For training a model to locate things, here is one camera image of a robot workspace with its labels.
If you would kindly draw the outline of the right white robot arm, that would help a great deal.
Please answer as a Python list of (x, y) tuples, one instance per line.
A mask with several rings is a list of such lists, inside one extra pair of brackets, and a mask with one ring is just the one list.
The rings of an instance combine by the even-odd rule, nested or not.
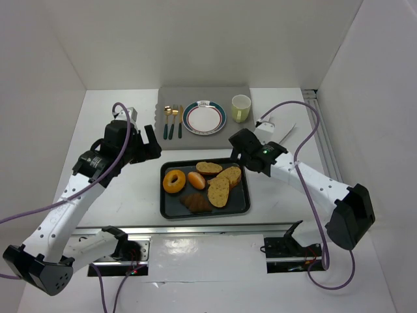
[(275, 142), (262, 144), (256, 135), (244, 128), (229, 138), (239, 162), (250, 171), (287, 183), (309, 196), (328, 215), (325, 224), (301, 222), (290, 231), (300, 246), (324, 240), (320, 231), (344, 250), (353, 250), (375, 222), (369, 191), (361, 184), (349, 186), (335, 181), (297, 161), (283, 146)]

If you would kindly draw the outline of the large seeded bread slice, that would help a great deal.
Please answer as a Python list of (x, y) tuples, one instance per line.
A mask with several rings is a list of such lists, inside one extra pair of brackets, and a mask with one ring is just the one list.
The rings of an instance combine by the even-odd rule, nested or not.
[(213, 206), (222, 208), (227, 204), (229, 191), (229, 180), (224, 177), (216, 177), (208, 182), (207, 198)]

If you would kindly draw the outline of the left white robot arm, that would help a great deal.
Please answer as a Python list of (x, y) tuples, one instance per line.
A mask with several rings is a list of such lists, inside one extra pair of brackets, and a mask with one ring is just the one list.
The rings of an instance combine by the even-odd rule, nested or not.
[(66, 288), (76, 271), (100, 258), (123, 260), (140, 255), (140, 246), (114, 226), (105, 226), (74, 244), (68, 241), (84, 214), (125, 165), (160, 157), (162, 149), (152, 126), (145, 126), (145, 132), (148, 143), (143, 143), (134, 124), (114, 120), (106, 126), (104, 137), (79, 157), (61, 196), (62, 203), (21, 245), (9, 245), (3, 252), (3, 259), (19, 279), (54, 296)]

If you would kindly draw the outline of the crusty bread slice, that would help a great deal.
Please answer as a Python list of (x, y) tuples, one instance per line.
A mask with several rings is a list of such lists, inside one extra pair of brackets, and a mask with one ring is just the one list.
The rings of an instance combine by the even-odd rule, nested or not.
[(242, 179), (242, 170), (238, 166), (231, 166), (221, 171), (216, 178), (226, 178), (229, 181), (229, 188), (236, 187)]

